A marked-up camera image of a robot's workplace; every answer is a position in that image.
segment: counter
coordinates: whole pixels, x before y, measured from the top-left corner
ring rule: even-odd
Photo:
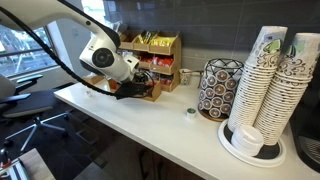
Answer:
[[[196,109],[197,80],[162,92],[155,102],[135,98],[116,100],[75,84],[55,92],[60,100],[205,179],[320,179],[297,156],[290,128],[281,138],[286,160],[275,168],[260,168],[231,155],[218,139],[220,123],[197,114],[186,118],[187,108]],[[101,82],[97,86],[104,88]]]

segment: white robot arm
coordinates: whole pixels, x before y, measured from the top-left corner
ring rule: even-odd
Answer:
[[[57,19],[68,18],[91,30],[90,39],[80,55],[82,66],[89,71],[104,74],[117,82],[130,82],[139,60],[133,56],[123,59],[115,51],[120,45],[116,32],[103,26],[65,0],[1,0],[0,6],[8,10],[31,29],[43,27]],[[0,12],[0,24],[21,30]]]

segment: office chair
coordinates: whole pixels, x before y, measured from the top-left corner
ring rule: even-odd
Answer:
[[[25,152],[27,144],[33,137],[36,130],[40,127],[59,130],[63,132],[63,137],[68,136],[68,132],[64,128],[45,123],[61,116],[64,116],[64,118],[67,119],[67,113],[62,113],[46,120],[40,119],[42,113],[53,109],[58,102],[58,100],[54,96],[55,90],[44,90],[27,94],[19,94],[19,92],[21,92],[22,90],[35,85],[39,78],[42,78],[42,75],[34,75],[31,77],[20,79],[17,81],[17,84],[19,84],[19,86],[16,87],[13,82],[0,74],[0,118],[4,118],[5,121],[26,118],[33,118],[34,120],[34,124],[32,124],[31,126],[5,138],[4,146],[11,146],[13,144],[13,141],[10,140],[10,138],[31,129],[31,133],[20,149],[21,153]]]

